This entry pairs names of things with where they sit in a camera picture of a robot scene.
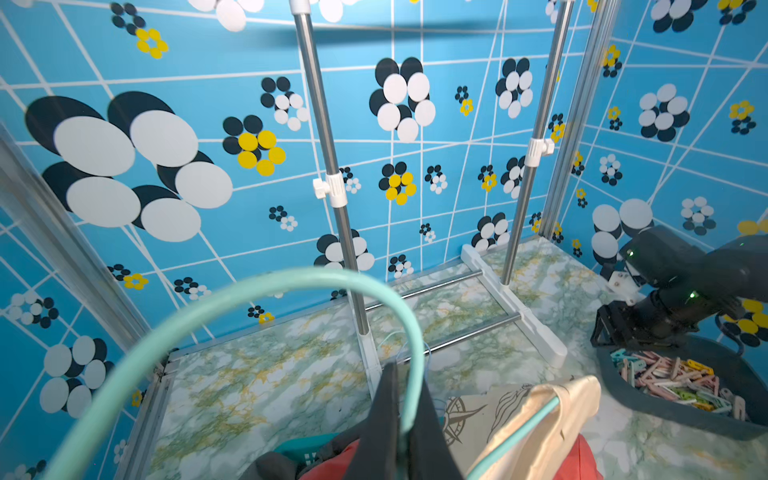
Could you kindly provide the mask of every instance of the floor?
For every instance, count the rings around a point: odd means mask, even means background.
[[[499,273],[504,252],[485,256]],[[505,383],[597,374],[588,336],[606,300],[601,279],[547,240],[524,243],[512,289],[568,346],[552,369],[514,324],[432,356],[433,397],[480,393]],[[464,265],[405,280],[399,292],[467,271]],[[407,300],[435,341],[504,315],[477,279]],[[240,337],[181,359],[150,480],[236,480],[262,452],[288,439],[338,432],[365,418],[369,393],[352,319],[344,305]],[[382,307],[369,314],[379,358],[404,339]],[[607,480],[747,479],[768,468],[768,436],[738,442],[633,412],[605,391],[583,429]]]

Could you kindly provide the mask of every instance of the white grid line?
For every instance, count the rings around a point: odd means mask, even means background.
[[[504,10],[507,3],[502,2],[502,7],[499,9],[498,12],[498,20],[496,21],[496,29],[498,30],[498,26],[502,23],[502,16],[504,14]],[[493,42],[491,43],[491,51],[488,53],[488,63],[485,64],[485,75],[483,75],[482,79],[482,86],[480,87],[480,97],[478,98],[478,107],[475,109],[475,117],[472,119],[472,129],[469,131],[469,140],[472,141],[472,138],[475,136],[475,126],[477,126],[478,117],[480,116],[480,106],[482,105],[482,95],[485,92],[485,84],[488,83],[488,72],[491,70],[491,62],[493,58],[493,51],[496,48],[496,37],[497,34],[493,35]],[[458,178],[458,185],[456,186],[456,199],[453,202],[453,210],[456,210],[456,207],[458,206],[458,198],[460,193],[462,192],[462,182],[464,181],[464,172],[467,169],[467,160],[469,159],[469,149],[471,145],[467,144],[467,151],[464,155],[464,164],[462,165],[462,174]],[[453,230],[453,218],[455,216],[455,213],[451,214],[451,223],[448,227],[448,237],[451,236],[451,230]],[[442,261],[443,263],[448,259],[448,244],[445,244],[445,254],[443,255]]]

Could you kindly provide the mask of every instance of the black circle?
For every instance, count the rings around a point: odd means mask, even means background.
[[[262,89],[263,89],[265,92],[268,92],[268,93],[272,93],[273,91],[275,91],[275,87],[276,87],[276,85],[275,85],[275,81],[274,81],[272,78],[269,78],[269,77],[265,77],[265,78],[264,78],[264,79],[261,81],[261,88],[262,88]]]
[[[290,81],[285,77],[278,78],[276,84],[280,91],[288,91],[290,89]]]
[[[258,118],[256,115],[248,115],[243,119],[243,126],[245,127],[246,131],[256,135],[261,132],[261,129],[264,127],[264,123],[261,121],[261,118]]]
[[[224,147],[224,151],[232,155],[237,155],[243,151],[243,149],[240,148],[240,144],[237,143],[237,139],[235,137],[225,138],[224,141],[221,142],[221,146]]]
[[[223,127],[224,131],[235,137],[243,133],[243,124],[240,122],[240,119],[235,117],[224,118]]]

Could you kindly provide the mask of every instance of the metal frame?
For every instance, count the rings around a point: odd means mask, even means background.
[[[552,235],[554,224],[565,200],[571,166],[584,134],[584,126],[587,123],[594,94],[598,89],[598,82],[602,78],[600,69],[603,56],[607,44],[611,40],[611,33],[614,30],[620,5],[621,0],[603,0],[598,4],[598,11],[592,20],[592,29],[587,40],[587,47],[584,50],[584,60],[576,80],[571,109],[568,112],[564,140],[560,146],[558,160],[554,164],[549,193],[541,213],[539,235],[544,238],[549,238]]]

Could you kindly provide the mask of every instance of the blue wallpaper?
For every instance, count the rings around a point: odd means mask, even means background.
[[[0,298],[0,478],[34,478],[123,353],[3,210]],[[141,400],[136,389],[84,478],[114,476]]]
[[[571,20],[558,143],[597,6],[578,0]],[[361,270],[394,280],[508,240],[558,11],[315,2]],[[2,0],[0,15],[0,118],[151,325],[254,274],[341,266],[287,0]],[[253,299],[186,344],[345,294]]]
[[[622,2],[555,239],[599,271],[651,224],[704,251],[768,233],[768,2]],[[768,308],[725,328],[768,381]],[[701,334],[735,347],[712,319]]]

